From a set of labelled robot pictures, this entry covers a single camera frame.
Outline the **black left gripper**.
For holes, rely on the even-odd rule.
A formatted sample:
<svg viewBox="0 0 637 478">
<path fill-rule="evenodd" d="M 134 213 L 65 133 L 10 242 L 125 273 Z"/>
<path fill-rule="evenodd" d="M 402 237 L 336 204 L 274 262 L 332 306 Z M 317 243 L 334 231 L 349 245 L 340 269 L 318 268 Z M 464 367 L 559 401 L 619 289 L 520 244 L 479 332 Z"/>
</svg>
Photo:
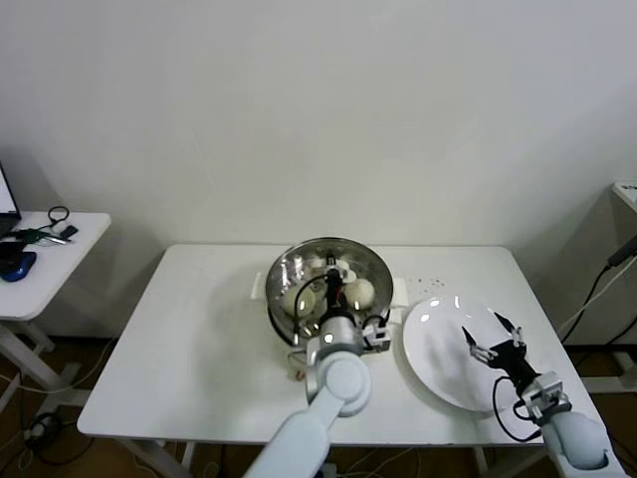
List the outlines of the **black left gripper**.
<svg viewBox="0 0 637 478">
<path fill-rule="evenodd" d="M 335 265 L 335 257 L 327 254 L 325 257 L 326 265 L 332 267 Z M 343 297 L 343 282 L 339 276 L 327 276 L 325 278 L 325 312 L 324 318 L 335 316 L 343 316 L 347 312 L 347 301 Z"/>
</svg>

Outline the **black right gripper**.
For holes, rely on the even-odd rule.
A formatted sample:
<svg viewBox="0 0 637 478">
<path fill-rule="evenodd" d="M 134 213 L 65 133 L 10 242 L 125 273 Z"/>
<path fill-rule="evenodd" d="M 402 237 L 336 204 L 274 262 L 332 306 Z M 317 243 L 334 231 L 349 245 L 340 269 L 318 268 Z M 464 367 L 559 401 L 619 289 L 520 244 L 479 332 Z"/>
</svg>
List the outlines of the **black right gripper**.
<svg viewBox="0 0 637 478">
<path fill-rule="evenodd" d="M 469 331 L 462 327 L 470 356 L 479 362 L 488 362 L 490 368 L 502 370 L 513 382 L 516 391 L 524 392 L 539 373 L 527 362 L 527 346 L 524 345 L 522 328 L 495 311 L 493 315 L 511 339 L 486 349 L 479 346 Z"/>
</svg>

